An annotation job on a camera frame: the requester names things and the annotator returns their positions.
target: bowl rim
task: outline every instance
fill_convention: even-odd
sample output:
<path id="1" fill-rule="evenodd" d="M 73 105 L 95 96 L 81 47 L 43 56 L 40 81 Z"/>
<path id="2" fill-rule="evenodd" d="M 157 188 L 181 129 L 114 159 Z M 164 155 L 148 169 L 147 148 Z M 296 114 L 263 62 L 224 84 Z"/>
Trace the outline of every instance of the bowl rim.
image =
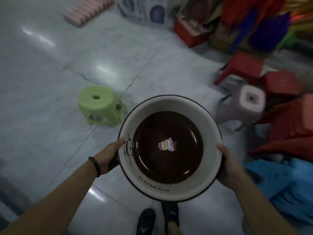
<path id="1" fill-rule="evenodd" d="M 181 97 L 181 98 L 185 98 L 185 99 L 187 99 L 187 100 L 190 100 L 190 101 L 196 103 L 198 106 L 200 106 L 202 109 L 204 109 L 204 110 L 210 115 L 210 117 L 212 118 L 213 122 L 216 124 L 216 122 L 214 121 L 214 119 L 213 119 L 212 115 L 209 113 L 209 111 L 207 111 L 207 110 L 206 110 L 203 106 L 201 106 L 198 102 L 196 102 L 196 101 L 194 101 L 194 100 L 192 100 L 192 99 L 190 99 L 190 98 L 188 98 L 188 97 L 184 97 L 184 96 L 181 96 L 181 95 L 174 95 L 174 94 L 156 95 L 156 96 L 153 96 L 153 97 L 151 97 L 151 98 L 148 98 L 148 99 L 144 100 L 143 102 L 139 103 L 138 105 L 136 105 L 136 106 L 128 113 L 128 115 L 127 115 L 126 118 L 124 119 L 124 121 L 123 121 L 123 123 L 122 123 L 122 125 L 121 125 L 121 127 L 120 127 L 120 129 L 119 129 L 119 134 L 118 134 L 118 136 L 117 136 L 117 139 L 120 138 L 120 134 L 121 134 L 121 132 L 122 132 L 122 128 L 123 128 L 123 126 L 124 126 L 124 124 L 125 124 L 127 118 L 130 116 L 130 114 L 131 114 L 138 106 L 140 106 L 141 104 L 143 104 L 143 103 L 145 103 L 145 102 L 147 102 L 147 101 L 149 101 L 149 100 L 151 100 L 151 99 L 154 99 L 154 98 L 157 98 L 157 97 L 162 97 L 162 96 L 176 96 L 176 97 Z M 223 137 L 222 137 L 221 131 L 220 131 L 220 129 L 219 129 L 219 127 L 218 127 L 217 124 L 216 124 L 216 126 L 217 126 L 217 129 L 218 129 L 219 134 L 220 134 L 220 136 L 221 136 L 222 145 L 224 145 Z M 119 158 L 120 158 L 119 150 L 117 150 L 117 155 L 118 155 L 118 160 L 119 160 L 119 162 L 120 162 L 120 159 L 119 159 Z M 196 198 L 197 196 L 201 195 L 202 193 L 204 193 L 204 192 L 213 184 L 213 182 L 215 182 L 217 176 L 219 175 L 219 173 L 220 173 L 220 171 L 221 171 L 221 168 L 222 168 L 222 164 L 223 164 L 223 163 L 224 163 L 224 157 L 222 156 L 221 163 L 220 163 L 220 165 L 219 165 L 219 169 L 218 169 L 216 175 L 214 176 L 214 179 L 212 180 L 212 182 L 211 182 L 205 189 L 203 189 L 201 192 L 199 192 L 198 194 L 196 194 L 196 195 L 194 195 L 194 196 L 192 196 L 192 197 L 190 197 L 190 198 L 188 198 L 188 199 L 178 200 L 178 201 L 173 201 L 173 202 L 179 203 L 179 202 L 189 201 L 189 200 L 192 200 L 193 198 Z M 131 183 L 131 185 L 132 185 L 133 187 L 135 187 L 135 189 L 137 189 L 140 193 L 142 193 L 143 195 L 147 196 L 147 197 L 150 198 L 150 199 L 153 199 L 153 200 L 155 200 L 155 201 L 160 201 L 160 202 L 163 201 L 163 200 L 160 200 L 160 199 L 158 199 L 158 198 L 155 198 L 155 197 L 153 197 L 153 196 L 151 196 L 151 195 L 148 195 L 147 193 L 145 193 L 145 192 L 143 192 L 141 189 L 139 189 L 137 186 L 135 186 L 135 184 L 129 179 L 128 175 L 126 174 L 125 170 L 123 169 L 122 164 L 120 163 L 119 165 L 120 165 L 120 168 L 122 169 L 122 171 L 123 171 L 125 177 L 126 177 L 127 180 Z"/>

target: stool hole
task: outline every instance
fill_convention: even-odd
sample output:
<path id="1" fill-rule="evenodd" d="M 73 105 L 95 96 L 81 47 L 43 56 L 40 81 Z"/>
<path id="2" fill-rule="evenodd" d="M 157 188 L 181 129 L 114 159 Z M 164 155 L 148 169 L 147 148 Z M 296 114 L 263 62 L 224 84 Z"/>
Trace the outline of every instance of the stool hole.
<path id="1" fill-rule="evenodd" d="M 95 99 L 95 100 L 100 99 L 99 95 L 92 95 L 91 97 L 92 97 L 92 99 Z"/>

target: gray plastic stool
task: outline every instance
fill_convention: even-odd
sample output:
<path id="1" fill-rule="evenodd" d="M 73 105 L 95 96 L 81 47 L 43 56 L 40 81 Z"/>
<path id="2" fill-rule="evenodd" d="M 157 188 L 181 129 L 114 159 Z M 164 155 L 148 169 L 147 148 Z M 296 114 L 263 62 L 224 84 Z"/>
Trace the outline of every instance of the gray plastic stool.
<path id="1" fill-rule="evenodd" d="M 218 111 L 215 117 L 217 125 L 229 120 L 240 120 L 241 126 L 236 130 L 252 125 L 263 114 L 265 107 L 265 93 L 251 85 L 239 85 L 231 94 L 221 99 L 221 102 L 232 96 L 228 106 Z"/>

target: black shoe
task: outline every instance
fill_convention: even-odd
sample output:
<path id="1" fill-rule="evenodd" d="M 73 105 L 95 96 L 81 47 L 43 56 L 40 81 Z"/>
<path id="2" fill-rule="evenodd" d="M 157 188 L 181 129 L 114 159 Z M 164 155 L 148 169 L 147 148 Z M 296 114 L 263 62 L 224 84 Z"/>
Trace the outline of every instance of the black shoe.
<path id="1" fill-rule="evenodd" d="M 162 201 L 162 210 L 165 219 L 165 234 L 167 235 L 167 223 L 174 221 L 179 227 L 178 205 L 172 201 Z"/>
<path id="2" fill-rule="evenodd" d="M 137 232 L 136 235 L 151 235 L 154 222 L 156 220 L 156 213 L 153 209 L 145 209 L 139 216 L 137 223 Z"/>

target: green plastic stool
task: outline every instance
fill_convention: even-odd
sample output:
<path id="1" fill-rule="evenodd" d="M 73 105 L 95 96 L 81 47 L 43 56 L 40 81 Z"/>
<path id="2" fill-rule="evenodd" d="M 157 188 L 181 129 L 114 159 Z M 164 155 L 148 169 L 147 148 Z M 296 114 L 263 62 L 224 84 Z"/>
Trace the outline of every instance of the green plastic stool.
<path id="1" fill-rule="evenodd" d="M 78 94 L 77 104 L 90 125 L 107 124 L 116 127 L 122 123 L 125 106 L 110 87 L 85 87 Z"/>

